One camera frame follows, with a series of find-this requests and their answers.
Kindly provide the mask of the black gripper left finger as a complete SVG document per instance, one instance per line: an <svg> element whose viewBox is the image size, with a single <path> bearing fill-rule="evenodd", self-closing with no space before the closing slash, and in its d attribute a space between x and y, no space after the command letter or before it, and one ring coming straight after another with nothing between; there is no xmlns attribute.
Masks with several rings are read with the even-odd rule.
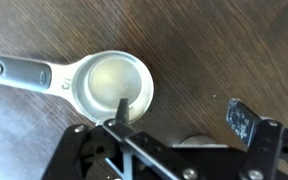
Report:
<svg viewBox="0 0 288 180"><path fill-rule="evenodd" d="M122 122L126 122L129 120L129 105L127 98L122 98L120 100L115 118Z"/></svg>

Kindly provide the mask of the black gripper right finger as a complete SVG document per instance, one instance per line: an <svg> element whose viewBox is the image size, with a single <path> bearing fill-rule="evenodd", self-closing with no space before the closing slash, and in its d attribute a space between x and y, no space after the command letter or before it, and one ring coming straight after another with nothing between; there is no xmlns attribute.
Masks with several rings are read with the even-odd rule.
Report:
<svg viewBox="0 0 288 180"><path fill-rule="evenodd" d="M226 122L247 147L250 146L256 126L261 121L262 119L240 99L232 98L229 100Z"/></svg>

